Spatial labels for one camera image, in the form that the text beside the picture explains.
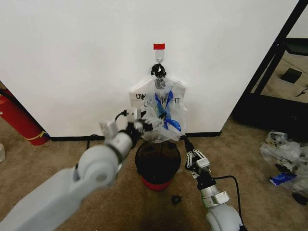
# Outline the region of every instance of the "white wall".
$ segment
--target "white wall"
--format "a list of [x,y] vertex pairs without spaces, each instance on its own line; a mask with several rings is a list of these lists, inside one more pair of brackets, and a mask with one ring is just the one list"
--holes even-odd
[[304,9],[287,37],[308,39],[308,7]]
[[188,131],[220,131],[296,2],[1,1],[0,79],[51,136],[100,134],[164,42]]

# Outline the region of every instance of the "wire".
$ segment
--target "wire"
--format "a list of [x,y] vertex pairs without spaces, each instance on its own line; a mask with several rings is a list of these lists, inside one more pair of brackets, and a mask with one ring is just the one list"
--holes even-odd
[[93,137],[93,136],[99,136],[99,135],[91,134],[91,135],[89,136],[89,138],[88,138],[88,140],[87,140],[87,149],[90,148],[91,137]]
[[241,209],[241,198],[240,198],[240,189],[239,189],[239,184],[237,182],[237,179],[234,176],[223,176],[223,177],[213,177],[214,180],[220,180],[220,179],[226,179],[226,178],[232,178],[235,181],[235,185],[236,185],[236,192],[237,192],[237,203],[238,203],[238,207],[239,207],[239,215],[241,218],[241,221],[244,225],[243,222],[243,218],[242,218],[242,209]]
[[307,91],[308,90],[308,88],[306,88],[306,89],[304,89],[304,90],[302,90],[296,97],[298,97],[298,96],[300,96],[300,95],[303,95],[303,94],[306,94],[306,92],[305,91]]
[[194,149],[193,144],[188,140],[187,136],[181,136],[180,140],[184,141],[184,143],[185,143],[185,150],[187,152],[191,152]]
[[127,115],[127,110],[124,110],[123,112],[121,112],[120,114],[118,114],[116,117],[115,117],[115,121],[120,117],[120,116],[126,116]]

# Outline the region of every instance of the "black baseboard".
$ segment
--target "black baseboard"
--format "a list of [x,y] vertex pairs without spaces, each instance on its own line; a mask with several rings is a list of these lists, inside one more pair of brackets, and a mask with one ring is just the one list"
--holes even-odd
[[103,141],[104,136],[54,136],[51,141]]
[[220,135],[221,135],[221,131],[186,133],[187,137],[213,137],[213,136],[220,136]]
[[[192,132],[186,133],[187,137],[213,137],[220,136],[221,131],[216,132]],[[103,141],[104,136],[55,136],[50,137],[51,141]]]

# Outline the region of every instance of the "red fire extinguisher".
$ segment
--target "red fire extinguisher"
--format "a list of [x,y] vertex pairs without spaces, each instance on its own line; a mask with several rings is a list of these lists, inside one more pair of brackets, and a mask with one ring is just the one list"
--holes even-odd
[[0,116],[35,146],[49,140],[44,129],[7,89],[0,91]]

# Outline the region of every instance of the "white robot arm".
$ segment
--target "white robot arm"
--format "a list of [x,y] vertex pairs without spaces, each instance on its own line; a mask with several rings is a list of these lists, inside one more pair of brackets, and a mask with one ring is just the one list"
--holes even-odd
[[192,171],[192,177],[198,181],[197,188],[201,193],[203,204],[208,209],[206,220],[211,226],[211,230],[247,231],[241,216],[232,206],[226,204],[230,199],[227,192],[220,192],[216,187],[215,179],[234,177],[211,177],[209,160],[199,150],[193,147],[192,143],[189,142],[187,137],[183,137],[183,139],[185,141],[186,151],[188,152],[185,169]]
[[72,216],[92,191],[111,186],[142,132],[153,129],[151,123],[140,119],[136,108],[127,111],[127,119],[128,126],[122,131],[115,121],[102,123],[104,145],[89,148],[75,167],[59,171],[25,196],[0,223],[0,230],[52,231]]

